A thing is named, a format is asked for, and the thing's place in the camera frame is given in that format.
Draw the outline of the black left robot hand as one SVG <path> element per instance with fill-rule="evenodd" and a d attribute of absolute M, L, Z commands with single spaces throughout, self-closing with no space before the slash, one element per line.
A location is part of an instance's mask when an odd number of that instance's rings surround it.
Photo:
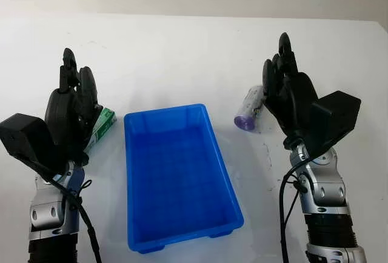
<path fill-rule="evenodd" d="M 45 112 L 55 145 L 78 167 L 89 163 L 85 149 L 102 112 L 89 67 L 77 69 L 73 52 L 65 48 L 60 66 L 59 87 L 52 91 Z"/>

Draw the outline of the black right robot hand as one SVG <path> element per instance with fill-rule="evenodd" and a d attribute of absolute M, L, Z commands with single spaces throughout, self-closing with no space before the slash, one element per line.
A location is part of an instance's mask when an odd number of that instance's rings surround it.
<path fill-rule="evenodd" d="M 278 53 L 263 66 L 264 105 L 286 135 L 284 148 L 291 150 L 305 140 L 311 104 L 318 99 L 310 78 L 298 70 L 286 32 L 279 37 Z"/>

